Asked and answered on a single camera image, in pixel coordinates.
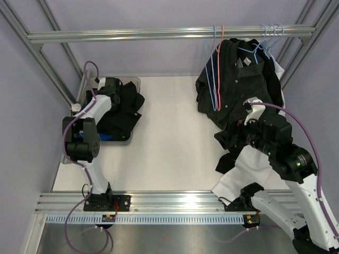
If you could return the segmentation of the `black shirt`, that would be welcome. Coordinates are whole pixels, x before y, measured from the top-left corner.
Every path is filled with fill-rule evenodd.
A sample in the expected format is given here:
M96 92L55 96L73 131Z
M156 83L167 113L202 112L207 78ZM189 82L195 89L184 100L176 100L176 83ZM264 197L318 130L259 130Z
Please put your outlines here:
M137 92L133 82L122 85L120 88L120 105L114 112L106 112L96 125L97 131L106 135L121 138L133 131L141 118L138 112L143 106L145 98Z

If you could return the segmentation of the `pink wire hanger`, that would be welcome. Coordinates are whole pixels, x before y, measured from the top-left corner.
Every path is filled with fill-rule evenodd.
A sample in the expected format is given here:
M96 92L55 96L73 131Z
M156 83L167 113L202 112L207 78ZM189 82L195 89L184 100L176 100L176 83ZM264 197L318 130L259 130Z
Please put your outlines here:
M221 26L221 40L220 43L216 46L216 52L217 52L217 84L215 85L216 89L216 110L220 111L221 110L221 82L220 82L220 48L222 45L222 42L224 40L224 34L225 34L225 26Z

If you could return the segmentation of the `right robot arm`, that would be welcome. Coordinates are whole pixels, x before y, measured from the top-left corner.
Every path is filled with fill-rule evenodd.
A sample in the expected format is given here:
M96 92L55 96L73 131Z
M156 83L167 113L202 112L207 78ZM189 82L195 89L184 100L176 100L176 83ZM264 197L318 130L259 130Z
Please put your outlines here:
M320 197L317 179L320 168L311 154L293 144L292 126L282 115L262 116L248 123L239 120L226 126L226 147L251 146L268 156L272 169L292 191L302 217L275 201L258 183L240 190L231 205L266 214L292 240L297 253L338 253L338 237L331 226L338 226L327 201Z

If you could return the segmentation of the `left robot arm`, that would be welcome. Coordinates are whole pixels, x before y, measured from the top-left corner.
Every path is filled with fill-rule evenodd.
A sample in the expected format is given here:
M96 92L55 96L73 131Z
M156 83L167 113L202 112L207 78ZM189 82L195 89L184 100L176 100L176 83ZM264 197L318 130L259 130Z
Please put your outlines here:
M84 210L117 211L119 199L114 197L96 159L100 152L97 124L106 113L118 109L122 82L115 77L95 78L95 81L99 86L86 92L85 106L74 116L63 119L63 153L70 162L81 167L87 178Z

